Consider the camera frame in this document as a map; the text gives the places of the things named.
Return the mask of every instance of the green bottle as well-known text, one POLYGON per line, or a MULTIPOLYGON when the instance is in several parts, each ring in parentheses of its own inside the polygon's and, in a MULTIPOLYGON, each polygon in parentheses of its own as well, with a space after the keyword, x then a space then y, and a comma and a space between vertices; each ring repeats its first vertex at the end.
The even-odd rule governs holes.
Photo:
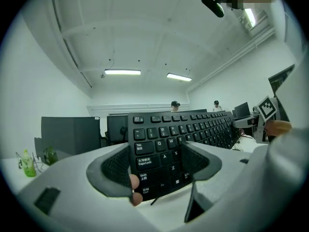
POLYGON ((46 152, 46 161, 49 165, 54 164, 56 161, 58 161, 57 153, 54 151, 52 147, 48 147, 46 152))
POLYGON ((24 155, 22 157, 22 164, 23 164, 23 169, 25 171, 25 175, 27 177, 35 177, 36 176, 33 160, 31 158, 31 156, 28 155, 28 151, 26 149, 24 150, 24 155))

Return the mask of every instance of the white ceiling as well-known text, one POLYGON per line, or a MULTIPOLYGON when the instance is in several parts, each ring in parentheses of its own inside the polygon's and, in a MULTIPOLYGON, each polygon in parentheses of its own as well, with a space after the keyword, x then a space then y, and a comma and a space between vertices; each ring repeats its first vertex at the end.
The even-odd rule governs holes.
POLYGON ((55 0, 61 33, 93 86, 186 90, 248 43, 234 12, 223 18, 200 0, 55 0), (105 69, 141 76, 105 76, 105 69), (190 76, 180 82, 167 73, 190 76))

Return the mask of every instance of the ceiling light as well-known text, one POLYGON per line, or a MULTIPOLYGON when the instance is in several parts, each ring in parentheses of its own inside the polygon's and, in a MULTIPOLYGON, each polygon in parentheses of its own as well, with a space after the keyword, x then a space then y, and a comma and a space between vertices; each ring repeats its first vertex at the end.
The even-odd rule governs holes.
POLYGON ((137 70, 105 70, 107 75, 140 75, 137 70))
POLYGON ((251 22, 251 26, 254 27, 256 24, 252 9, 245 9, 245 12, 247 13, 247 16, 251 22))
POLYGON ((171 73, 168 73, 167 77, 173 78, 173 79, 178 79, 178 80, 183 80, 183 81, 187 81, 187 82, 190 82, 192 80, 192 78, 181 76, 181 75, 175 75, 175 74, 171 74, 171 73))

